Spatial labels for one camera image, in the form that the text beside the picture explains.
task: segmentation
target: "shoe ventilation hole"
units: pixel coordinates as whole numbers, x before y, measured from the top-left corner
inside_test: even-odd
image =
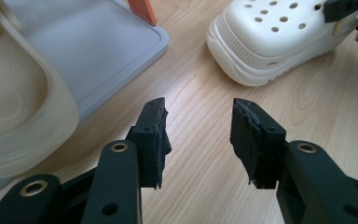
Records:
[[[290,8],[296,8],[296,7],[298,7],[298,3],[292,3],[292,4],[290,4]]]
[[[317,10],[319,10],[319,9],[321,9],[321,8],[322,8],[322,4],[317,4],[317,5],[315,5],[315,7],[314,7],[315,11],[317,11]]]
[[[298,29],[302,30],[302,29],[304,29],[306,26],[307,26],[306,23],[301,23],[301,24],[298,25]]]
[[[287,18],[287,17],[280,17],[279,20],[282,21],[282,22],[286,22],[286,21],[289,20],[289,18]]]

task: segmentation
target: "wood grain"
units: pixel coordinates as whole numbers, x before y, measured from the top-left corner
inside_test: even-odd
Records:
[[[243,87],[206,47],[210,22],[229,0],[152,0],[170,36],[167,53],[81,123],[46,160],[18,176],[54,174],[64,182],[96,165],[102,146],[124,138],[145,102],[166,98],[172,142],[162,189],[143,189],[144,223],[283,223],[274,190],[257,190],[229,143],[234,97],[261,105],[287,140],[323,147],[358,179],[358,44],[333,52],[259,88]],[[0,198],[13,185],[0,191]]]

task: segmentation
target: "screw hole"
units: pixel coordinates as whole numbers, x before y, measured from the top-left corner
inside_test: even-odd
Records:
[[[290,4],[290,8],[296,8],[296,7],[298,7],[298,3],[292,3],[292,4]]]
[[[297,148],[303,152],[307,152],[307,153],[315,153],[317,150],[315,147],[306,144],[306,143],[300,143],[297,145]]]
[[[122,152],[125,151],[129,146],[124,143],[118,143],[111,147],[111,150],[114,152]]]
[[[23,197],[31,197],[40,192],[42,192],[48,186],[48,182],[46,180],[36,180],[27,185],[25,185],[21,191],[20,195]]]
[[[104,216],[112,216],[114,215],[118,210],[118,206],[115,203],[109,203],[103,207],[103,215]]]
[[[302,29],[304,29],[306,26],[307,26],[306,23],[301,23],[301,24],[298,25],[298,29],[302,30]]]
[[[355,206],[346,204],[344,205],[344,211],[353,217],[358,217],[358,209]]]

